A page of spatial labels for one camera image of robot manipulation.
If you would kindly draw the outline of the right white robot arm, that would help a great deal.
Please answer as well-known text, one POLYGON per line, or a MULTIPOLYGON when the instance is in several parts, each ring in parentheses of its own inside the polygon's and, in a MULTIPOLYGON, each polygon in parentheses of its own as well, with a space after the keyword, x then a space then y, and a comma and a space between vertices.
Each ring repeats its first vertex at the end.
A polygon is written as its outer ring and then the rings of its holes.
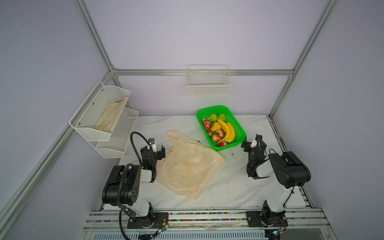
POLYGON ((294 196, 295 189, 303 187, 311 180, 310 170, 291 151, 278 154, 270 149, 267 154, 267 144, 261 135, 256 135, 252 142, 244 140, 241 148, 248 153, 248 177, 261 180, 275 176, 278 181, 272 195, 264 201, 262 210, 247 212, 248 221, 257 227, 285 224, 287 204, 294 196))

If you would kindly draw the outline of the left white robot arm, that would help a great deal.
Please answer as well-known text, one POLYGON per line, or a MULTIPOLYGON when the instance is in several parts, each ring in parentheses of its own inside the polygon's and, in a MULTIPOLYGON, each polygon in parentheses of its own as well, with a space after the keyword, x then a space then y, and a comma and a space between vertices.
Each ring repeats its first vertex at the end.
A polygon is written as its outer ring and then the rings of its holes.
POLYGON ((114 166, 102 192, 103 204, 118 207, 134 222, 152 224, 155 214, 152 204, 139 197, 141 183, 153 183, 157 176, 157 162, 166 157, 165 147, 155 145, 141 148, 142 164, 114 166))

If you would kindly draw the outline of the beige plastic bag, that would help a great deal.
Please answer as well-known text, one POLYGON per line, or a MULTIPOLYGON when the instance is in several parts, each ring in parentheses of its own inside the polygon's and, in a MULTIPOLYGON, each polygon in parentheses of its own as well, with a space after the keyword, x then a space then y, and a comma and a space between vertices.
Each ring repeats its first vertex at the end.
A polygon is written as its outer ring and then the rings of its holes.
POLYGON ((157 168, 156 181, 177 195, 196 200, 225 158, 178 131, 168 131, 168 136, 174 147, 157 168))

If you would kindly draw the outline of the yellow fake banana bunch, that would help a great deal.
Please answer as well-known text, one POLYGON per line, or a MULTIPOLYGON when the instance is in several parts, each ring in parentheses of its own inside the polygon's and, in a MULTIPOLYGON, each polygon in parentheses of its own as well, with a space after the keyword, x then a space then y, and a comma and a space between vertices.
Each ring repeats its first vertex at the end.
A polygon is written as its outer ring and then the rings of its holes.
POLYGON ((226 131, 226 135, 225 137, 219 141, 220 142, 227 142, 227 143, 231 143, 234 141, 235 137, 236 137, 236 133, 235 133, 235 129, 234 127, 232 126, 231 123, 229 122, 224 122, 220 119, 218 119, 218 123, 225 129, 226 131))

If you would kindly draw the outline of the orange fake mango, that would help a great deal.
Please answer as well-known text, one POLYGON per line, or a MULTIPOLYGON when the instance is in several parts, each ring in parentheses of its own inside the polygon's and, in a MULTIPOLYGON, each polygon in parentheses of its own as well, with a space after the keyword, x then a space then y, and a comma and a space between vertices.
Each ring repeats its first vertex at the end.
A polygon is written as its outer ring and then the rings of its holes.
POLYGON ((214 122, 214 124, 212 125, 210 131, 211 132, 217 132, 218 130, 221 130, 222 129, 222 126, 219 122, 214 122))

